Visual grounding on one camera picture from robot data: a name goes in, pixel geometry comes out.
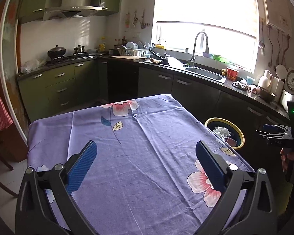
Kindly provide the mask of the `person's right hand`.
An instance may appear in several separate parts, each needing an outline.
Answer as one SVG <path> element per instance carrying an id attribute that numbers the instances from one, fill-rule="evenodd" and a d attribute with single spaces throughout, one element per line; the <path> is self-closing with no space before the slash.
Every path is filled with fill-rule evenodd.
<path id="1" fill-rule="evenodd" d="M 290 161 L 294 161 L 294 152 L 289 152 L 287 154 L 284 149 L 281 149 L 280 154 L 281 154 L 283 172 L 286 172 L 288 169 L 288 163 Z"/>

